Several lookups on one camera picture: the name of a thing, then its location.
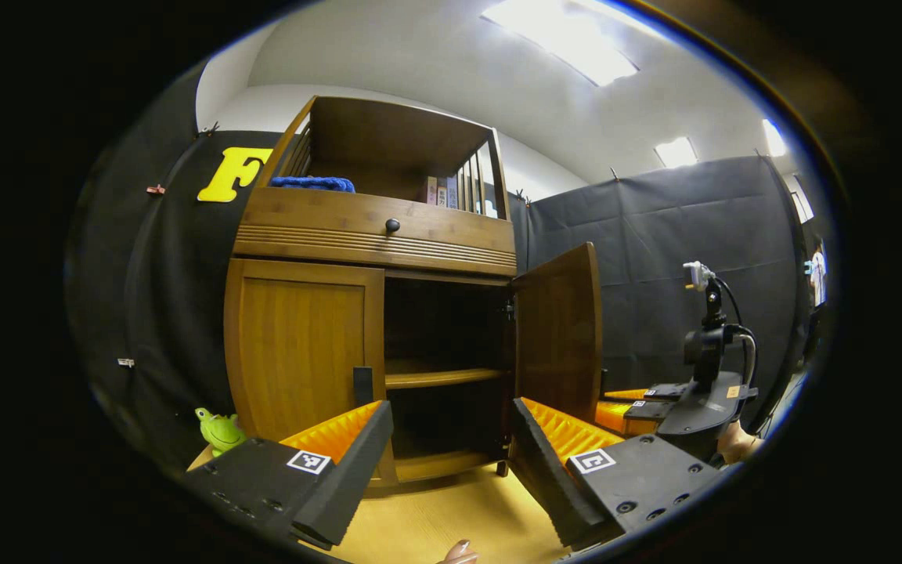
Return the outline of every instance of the white shirt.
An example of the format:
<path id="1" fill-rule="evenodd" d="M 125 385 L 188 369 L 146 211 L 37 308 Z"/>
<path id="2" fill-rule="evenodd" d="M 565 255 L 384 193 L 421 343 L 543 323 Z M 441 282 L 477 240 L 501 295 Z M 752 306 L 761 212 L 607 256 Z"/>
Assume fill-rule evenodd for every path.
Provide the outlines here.
<path id="1" fill-rule="evenodd" d="M 810 281 L 813 283 L 815 295 L 813 305 L 817 306 L 827 301 L 827 284 L 824 276 L 827 275 L 827 262 L 822 253 L 813 253 L 813 269 L 810 272 Z"/>

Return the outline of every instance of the blue cloth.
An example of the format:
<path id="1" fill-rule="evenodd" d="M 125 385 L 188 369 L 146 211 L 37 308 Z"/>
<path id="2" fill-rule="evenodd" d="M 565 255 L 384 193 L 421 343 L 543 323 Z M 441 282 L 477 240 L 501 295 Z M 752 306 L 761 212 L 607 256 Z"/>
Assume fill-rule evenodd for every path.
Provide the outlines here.
<path id="1" fill-rule="evenodd" d="M 309 190 L 333 190 L 334 192 L 354 193 L 354 183 L 336 176 L 277 176 L 269 180 L 271 186 L 282 188 L 307 188 Z"/>

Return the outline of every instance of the green plush toy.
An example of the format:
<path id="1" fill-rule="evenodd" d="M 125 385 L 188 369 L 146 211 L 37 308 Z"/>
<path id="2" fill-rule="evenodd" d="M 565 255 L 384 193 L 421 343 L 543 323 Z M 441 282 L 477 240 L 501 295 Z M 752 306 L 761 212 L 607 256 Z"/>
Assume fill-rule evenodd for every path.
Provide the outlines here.
<path id="1" fill-rule="evenodd" d="M 233 414 L 231 418 L 225 418 L 222 415 L 213 415 L 203 407 L 198 407 L 193 412 L 200 420 L 200 434 L 211 443 L 211 450 L 216 457 L 221 457 L 226 450 L 241 445 L 243 440 L 246 440 L 246 433 L 236 424 L 239 415 Z"/>

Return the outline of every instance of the drawer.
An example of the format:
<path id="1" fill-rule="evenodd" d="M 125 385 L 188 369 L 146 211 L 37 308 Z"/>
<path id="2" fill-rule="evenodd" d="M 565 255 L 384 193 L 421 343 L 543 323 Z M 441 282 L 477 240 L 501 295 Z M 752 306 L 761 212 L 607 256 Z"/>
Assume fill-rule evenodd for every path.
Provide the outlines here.
<path id="1" fill-rule="evenodd" d="M 389 219 L 400 222 L 391 234 L 385 229 Z M 233 254 L 517 274 L 511 222 L 328 190 L 255 188 Z"/>

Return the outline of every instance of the wooden floor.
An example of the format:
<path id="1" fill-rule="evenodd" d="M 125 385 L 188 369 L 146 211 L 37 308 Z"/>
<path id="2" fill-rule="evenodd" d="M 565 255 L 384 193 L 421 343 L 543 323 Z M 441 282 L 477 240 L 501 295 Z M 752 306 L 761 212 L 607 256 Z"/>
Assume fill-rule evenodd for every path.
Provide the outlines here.
<path id="1" fill-rule="evenodd" d="M 369 488 L 343 543 L 328 554 L 357 564 L 434 564 L 461 539 L 477 562 L 554 562 L 569 553 L 548 514 L 496 465 L 382 489 Z"/>

